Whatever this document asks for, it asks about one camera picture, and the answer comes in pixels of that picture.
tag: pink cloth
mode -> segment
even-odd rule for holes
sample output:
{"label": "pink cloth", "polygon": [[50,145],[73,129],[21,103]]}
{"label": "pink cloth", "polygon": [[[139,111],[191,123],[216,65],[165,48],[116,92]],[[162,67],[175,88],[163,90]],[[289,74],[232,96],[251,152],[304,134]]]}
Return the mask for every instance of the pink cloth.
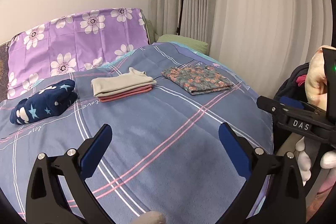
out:
{"label": "pink cloth", "polygon": [[98,97],[100,102],[110,102],[110,101],[114,101],[117,99],[121,99],[121,98],[125,98],[131,95],[135,95],[135,94],[139,94],[139,93],[144,93],[144,92],[148,92],[152,90],[152,85],[144,85],[132,90],[127,90],[118,94],[114,94],[114,95],[110,95],[110,96],[102,96],[102,97]]}
{"label": "pink cloth", "polygon": [[307,75],[301,75],[301,76],[299,76],[299,77],[296,79],[296,83],[297,83],[298,86],[301,86],[302,84],[305,83],[305,81],[306,81],[306,76],[307,76]]}

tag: purple floral fabric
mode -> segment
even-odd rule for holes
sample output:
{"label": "purple floral fabric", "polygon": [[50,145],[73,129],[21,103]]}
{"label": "purple floral fabric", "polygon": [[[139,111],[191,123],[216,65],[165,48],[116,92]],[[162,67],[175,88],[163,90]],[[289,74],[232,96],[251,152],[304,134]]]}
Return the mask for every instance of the purple floral fabric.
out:
{"label": "purple floral fabric", "polygon": [[55,18],[17,35],[8,58],[8,99],[42,79],[115,61],[148,44],[138,8],[92,10]]}

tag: folded clothes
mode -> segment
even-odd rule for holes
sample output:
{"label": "folded clothes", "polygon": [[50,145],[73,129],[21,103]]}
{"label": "folded clothes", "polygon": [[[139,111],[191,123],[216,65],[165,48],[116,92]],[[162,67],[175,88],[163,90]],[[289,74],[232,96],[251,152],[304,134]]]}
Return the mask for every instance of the folded clothes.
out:
{"label": "folded clothes", "polygon": [[152,90],[152,85],[144,85],[139,88],[135,88],[132,90],[124,91],[122,93],[110,95],[110,96],[103,96],[103,97],[98,97],[100,102],[110,102],[114,101],[117,99],[125,98],[131,95],[139,94],[139,93],[144,93]]}
{"label": "folded clothes", "polygon": [[75,82],[67,79],[19,101],[10,114],[13,124],[25,124],[61,115],[77,99]]}
{"label": "folded clothes", "polygon": [[228,90],[233,83],[219,74],[214,67],[188,66],[184,68],[169,68],[162,72],[162,75],[191,95],[210,93],[221,90]]}
{"label": "folded clothes", "polygon": [[132,67],[129,73],[117,77],[100,77],[91,80],[93,95],[96,97],[110,96],[124,91],[132,90],[145,85],[154,85],[156,81],[146,75],[144,71],[138,71]]}

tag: silver screw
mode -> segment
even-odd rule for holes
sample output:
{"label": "silver screw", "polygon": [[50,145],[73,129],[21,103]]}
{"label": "silver screw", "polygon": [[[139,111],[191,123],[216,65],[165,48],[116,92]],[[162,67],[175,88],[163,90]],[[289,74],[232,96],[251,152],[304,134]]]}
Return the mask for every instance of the silver screw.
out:
{"label": "silver screw", "polygon": [[260,147],[257,147],[254,152],[257,154],[257,155],[262,155],[264,153],[264,150]]}
{"label": "silver screw", "polygon": [[76,149],[73,149],[73,148],[69,149],[67,151],[67,154],[68,154],[68,156],[73,156],[74,154],[76,154]]}
{"label": "silver screw", "polygon": [[287,155],[287,157],[290,158],[290,159],[294,158],[294,154],[293,154],[292,152],[287,152],[286,155]]}
{"label": "silver screw", "polygon": [[39,155],[37,156],[37,158],[38,158],[39,160],[44,159],[44,157],[45,157],[45,153],[39,153]]}

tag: cream fleece clothing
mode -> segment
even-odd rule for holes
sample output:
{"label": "cream fleece clothing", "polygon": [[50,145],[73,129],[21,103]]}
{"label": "cream fleece clothing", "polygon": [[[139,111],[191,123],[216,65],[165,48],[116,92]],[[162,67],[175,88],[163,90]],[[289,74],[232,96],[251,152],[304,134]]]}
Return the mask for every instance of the cream fleece clothing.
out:
{"label": "cream fleece clothing", "polygon": [[156,81],[132,67],[128,73],[117,77],[99,77],[91,80],[93,95],[96,97],[110,96],[124,91],[132,90],[145,85],[155,85]]}

